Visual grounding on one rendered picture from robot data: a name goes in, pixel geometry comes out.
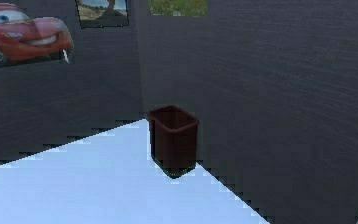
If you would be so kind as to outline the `dark brown waste bin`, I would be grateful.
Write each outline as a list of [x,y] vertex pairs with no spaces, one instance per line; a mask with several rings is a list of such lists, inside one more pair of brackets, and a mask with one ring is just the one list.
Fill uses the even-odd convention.
[[151,157],[170,178],[176,179],[196,166],[196,117],[175,105],[149,111]]

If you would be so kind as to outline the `window with green view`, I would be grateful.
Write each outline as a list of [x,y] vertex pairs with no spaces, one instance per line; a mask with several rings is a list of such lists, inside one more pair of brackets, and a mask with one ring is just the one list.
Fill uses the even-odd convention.
[[148,0],[151,15],[205,16],[208,0]]

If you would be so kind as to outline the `black framed landscape picture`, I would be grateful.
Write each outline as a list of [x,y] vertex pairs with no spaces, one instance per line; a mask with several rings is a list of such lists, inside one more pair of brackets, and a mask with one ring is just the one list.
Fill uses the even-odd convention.
[[127,0],[75,0],[82,28],[129,25]]

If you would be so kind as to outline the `red cartoon car poster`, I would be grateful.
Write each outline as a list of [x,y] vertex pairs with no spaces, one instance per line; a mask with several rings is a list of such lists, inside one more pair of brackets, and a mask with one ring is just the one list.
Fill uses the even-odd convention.
[[15,4],[0,3],[0,67],[44,56],[68,58],[74,48],[67,25],[59,18],[32,18]]

